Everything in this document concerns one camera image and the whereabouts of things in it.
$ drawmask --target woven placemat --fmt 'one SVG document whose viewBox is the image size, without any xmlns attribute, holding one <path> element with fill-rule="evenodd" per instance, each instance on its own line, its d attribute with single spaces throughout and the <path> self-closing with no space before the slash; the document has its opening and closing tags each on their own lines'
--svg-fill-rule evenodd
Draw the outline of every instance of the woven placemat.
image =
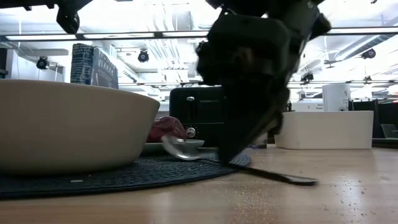
<svg viewBox="0 0 398 224">
<path fill-rule="evenodd" d="M 248 166 L 251 159 L 239 155 L 233 164 Z M 53 197 L 149 189 L 184 184 L 237 172 L 212 161 L 181 161 L 173 156 L 140 157 L 132 165 L 92 174 L 53 177 L 0 175 L 0 198 Z"/>
</svg>

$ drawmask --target ceiling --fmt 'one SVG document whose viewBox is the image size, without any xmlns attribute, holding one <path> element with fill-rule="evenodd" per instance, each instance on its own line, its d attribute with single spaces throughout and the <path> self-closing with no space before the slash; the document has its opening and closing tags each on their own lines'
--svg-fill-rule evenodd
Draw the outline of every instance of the ceiling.
<svg viewBox="0 0 398 224">
<path fill-rule="evenodd" d="M 398 1 L 379 0 L 326 0 L 320 5 L 333 27 L 379 27 L 398 25 Z M 64 31 L 55 22 L 57 10 L 34 7 L 26 12 L 23 8 L 0 10 L 0 34 L 58 34 Z M 80 12 L 80 32 L 144 32 L 157 30 L 208 29 L 218 16 L 218 11 L 204 0 L 94 0 Z M 104 40 L 86 44 L 104 47 L 112 45 L 120 51 L 118 58 L 142 80 L 147 82 L 187 82 L 198 80 L 195 74 L 195 47 L 199 39 L 167 40 Z M 53 50 L 49 59 L 65 67 L 70 66 L 74 42 L 31 42 L 22 43 L 24 52 L 38 52 L 38 49 Z M 334 61 L 346 55 L 347 51 L 373 48 L 377 56 L 361 59 L 355 55 L 342 62 L 325 65 L 325 60 Z M 66 49 L 69 55 L 57 55 L 57 49 Z M 140 49 L 147 49 L 150 60 L 140 63 L 137 56 Z M 373 80 L 398 78 L 398 37 L 347 35 L 319 37 L 311 41 L 300 64 L 300 70 L 292 80 L 300 80 L 306 72 L 313 72 L 318 81 L 362 80 L 371 75 Z M 309 85 L 305 91 L 313 94 L 322 85 Z M 388 86 L 373 85 L 374 91 L 383 91 Z M 131 91 L 142 91 L 136 86 L 124 86 Z"/>
</svg>

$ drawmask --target table surface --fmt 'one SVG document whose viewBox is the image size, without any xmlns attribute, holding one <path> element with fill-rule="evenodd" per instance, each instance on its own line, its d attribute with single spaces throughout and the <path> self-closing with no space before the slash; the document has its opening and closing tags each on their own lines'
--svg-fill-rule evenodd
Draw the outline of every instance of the table surface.
<svg viewBox="0 0 398 224">
<path fill-rule="evenodd" d="M 0 223 L 398 223 L 396 150 L 247 153 L 253 167 L 321 182 L 300 187 L 232 174 L 135 192 L 0 201 Z"/>
</svg>

